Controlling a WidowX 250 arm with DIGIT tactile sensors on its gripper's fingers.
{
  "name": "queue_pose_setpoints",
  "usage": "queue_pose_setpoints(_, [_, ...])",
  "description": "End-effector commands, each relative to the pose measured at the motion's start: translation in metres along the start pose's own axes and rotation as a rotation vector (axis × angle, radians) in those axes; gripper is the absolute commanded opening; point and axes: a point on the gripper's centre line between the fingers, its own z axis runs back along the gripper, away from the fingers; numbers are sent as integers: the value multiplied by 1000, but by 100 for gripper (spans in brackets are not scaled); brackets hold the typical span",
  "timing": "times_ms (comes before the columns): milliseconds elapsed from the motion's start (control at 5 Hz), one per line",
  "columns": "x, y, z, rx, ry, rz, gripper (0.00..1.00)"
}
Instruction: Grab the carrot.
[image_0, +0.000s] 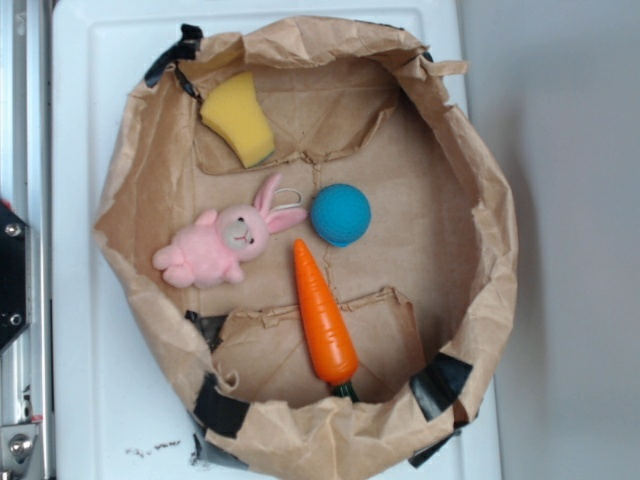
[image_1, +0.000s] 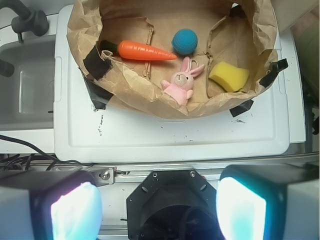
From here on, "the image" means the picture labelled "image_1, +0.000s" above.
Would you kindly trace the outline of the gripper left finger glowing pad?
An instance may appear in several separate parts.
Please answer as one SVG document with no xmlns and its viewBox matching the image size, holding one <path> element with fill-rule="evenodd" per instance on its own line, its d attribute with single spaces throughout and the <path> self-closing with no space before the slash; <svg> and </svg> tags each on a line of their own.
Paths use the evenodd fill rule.
<svg viewBox="0 0 320 240">
<path fill-rule="evenodd" d="M 0 174 L 2 240 L 95 240 L 102 216 L 101 194 L 88 171 Z"/>
</svg>

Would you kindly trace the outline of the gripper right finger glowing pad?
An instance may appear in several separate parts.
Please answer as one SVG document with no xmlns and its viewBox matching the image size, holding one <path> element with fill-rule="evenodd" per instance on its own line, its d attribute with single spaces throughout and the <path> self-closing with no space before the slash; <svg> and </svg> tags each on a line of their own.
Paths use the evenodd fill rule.
<svg viewBox="0 0 320 240">
<path fill-rule="evenodd" d="M 318 240 L 319 165 L 231 164 L 217 185 L 216 213 L 227 240 Z"/>
</svg>

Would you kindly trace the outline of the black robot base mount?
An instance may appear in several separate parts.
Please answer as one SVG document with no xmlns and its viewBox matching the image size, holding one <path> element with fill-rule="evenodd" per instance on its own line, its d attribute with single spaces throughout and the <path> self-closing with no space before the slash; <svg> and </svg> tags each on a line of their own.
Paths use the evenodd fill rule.
<svg viewBox="0 0 320 240">
<path fill-rule="evenodd" d="M 130 240 L 222 240 L 216 189 L 187 170 L 148 175 L 126 199 Z"/>
</svg>

